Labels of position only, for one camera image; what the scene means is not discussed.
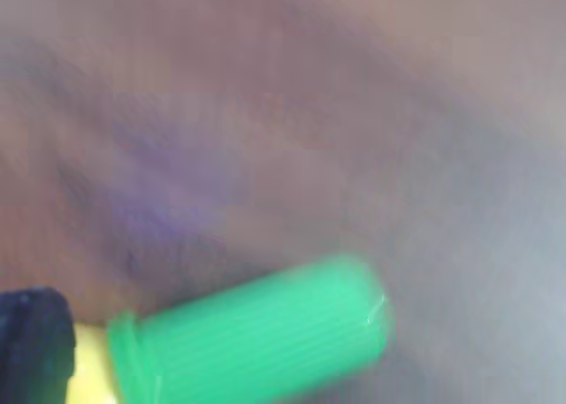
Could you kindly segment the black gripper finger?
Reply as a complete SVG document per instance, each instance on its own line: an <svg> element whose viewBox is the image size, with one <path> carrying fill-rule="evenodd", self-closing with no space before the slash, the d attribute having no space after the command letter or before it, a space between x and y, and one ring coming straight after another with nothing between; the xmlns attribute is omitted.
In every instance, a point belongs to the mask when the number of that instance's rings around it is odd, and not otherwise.
<svg viewBox="0 0 566 404"><path fill-rule="evenodd" d="M64 403L76 339L65 297L50 287L1 294L1 401Z"/></svg>

